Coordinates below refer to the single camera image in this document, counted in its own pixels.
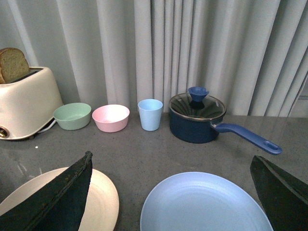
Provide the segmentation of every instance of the bowl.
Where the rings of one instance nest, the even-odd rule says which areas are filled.
[[[97,108],[93,114],[96,126],[104,132],[117,132],[124,129],[128,122],[129,109],[119,104]]]
[[[85,127],[91,119],[91,107],[86,103],[69,103],[53,112],[59,126],[65,130]]]

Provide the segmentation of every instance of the cream plate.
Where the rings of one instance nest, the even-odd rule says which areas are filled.
[[[0,204],[0,215],[23,202],[66,169],[46,172],[20,186]],[[79,231],[113,231],[118,213],[119,196],[115,185],[105,174],[93,169]]]

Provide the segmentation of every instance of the blue plate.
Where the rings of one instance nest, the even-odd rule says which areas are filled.
[[[273,231],[256,201],[234,183],[208,173],[171,176],[150,192],[141,231]]]

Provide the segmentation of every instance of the navy saucepan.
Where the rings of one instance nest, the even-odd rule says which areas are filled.
[[[198,93],[204,94],[205,98],[202,99]],[[173,135],[191,143],[207,143],[216,139],[219,133],[233,132],[272,155],[282,152],[278,145],[242,126],[222,123],[226,114],[225,105],[207,94],[206,89],[193,87],[189,93],[171,98],[170,130]]]

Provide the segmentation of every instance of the countertop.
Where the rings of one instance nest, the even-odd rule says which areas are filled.
[[[170,132],[163,113],[156,131],[141,128],[137,112],[122,131],[105,133],[90,123],[75,131],[54,125],[32,140],[0,140],[0,202],[30,179],[68,167],[93,153],[93,168],[115,184],[120,201],[116,231],[140,230],[142,205],[155,185],[174,174],[201,171],[232,181],[261,205],[250,174],[254,155],[260,155],[308,183],[308,119],[226,115],[224,122],[241,125],[282,147],[274,156],[233,133],[215,141],[193,144]]]

